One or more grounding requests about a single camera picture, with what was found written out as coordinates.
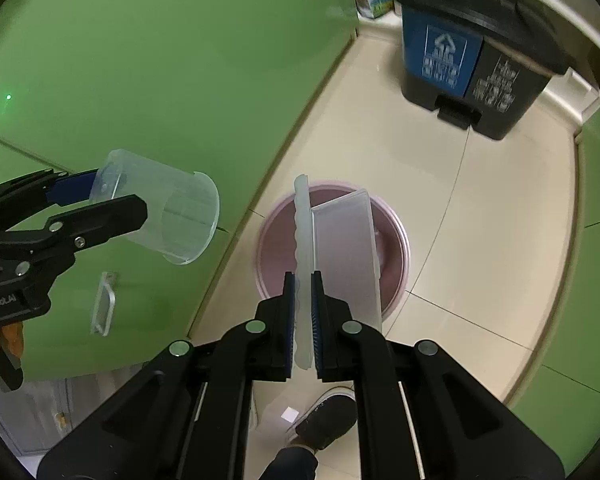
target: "person's leg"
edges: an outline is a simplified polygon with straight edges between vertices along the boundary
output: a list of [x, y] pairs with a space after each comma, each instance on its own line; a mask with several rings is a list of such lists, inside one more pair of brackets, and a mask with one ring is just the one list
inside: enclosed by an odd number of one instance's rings
[[315, 453], [349, 431], [358, 419], [353, 391], [326, 392], [290, 429], [289, 444], [267, 466], [260, 480], [312, 480]]

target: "dark pants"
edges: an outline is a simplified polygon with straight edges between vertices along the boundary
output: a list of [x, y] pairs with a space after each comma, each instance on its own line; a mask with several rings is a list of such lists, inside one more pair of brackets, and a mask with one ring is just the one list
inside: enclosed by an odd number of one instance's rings
[[260, 476], [260, 480], [314, 480], [318, 461], [304, 447], [281, 449]]

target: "black trash bin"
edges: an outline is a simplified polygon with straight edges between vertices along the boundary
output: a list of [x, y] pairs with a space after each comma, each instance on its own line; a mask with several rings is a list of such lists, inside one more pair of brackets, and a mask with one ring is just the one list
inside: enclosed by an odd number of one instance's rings
[[570, 56], [520, 0], [397, 0], [403, 95], [461, 128], [500, 140]]

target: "transparent plastic container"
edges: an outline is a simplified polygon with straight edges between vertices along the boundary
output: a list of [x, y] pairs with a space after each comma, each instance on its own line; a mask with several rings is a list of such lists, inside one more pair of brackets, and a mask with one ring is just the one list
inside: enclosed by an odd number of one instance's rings
[[315, 269], [324, 292], [349, 303], [353, 319], [382, 327], [380, 265], [371, 200], [364, 189], [311, 208]]
[[92, 203], [126, 195], [146, 202], [144, 225], [125, 236], [184, 265], [202, 254], [213, 237], [220, 214], [220, 196], [204, 173], [193, 174], [126, 150], [114, 150], [98, 170]]

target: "pink bucket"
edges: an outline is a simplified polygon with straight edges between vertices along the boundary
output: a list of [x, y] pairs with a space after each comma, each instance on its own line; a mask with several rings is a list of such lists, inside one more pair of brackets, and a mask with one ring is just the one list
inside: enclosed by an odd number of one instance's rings
[[[341, 182], [315, 184], [309, 188], [311, 206], [356, 189]], [[254, 273], [256, 286], [263, 299], [282, 294], [285, 272], [296, 272], [295, 213], [294, 195], [290, 194], [278, 202], [260, 229]], [[382, 318], [385, 319], [406, 295], [409, 241], [398, 215], [382, 199], [371, 197], [371, 214], [380, 262], [380, 304]]]

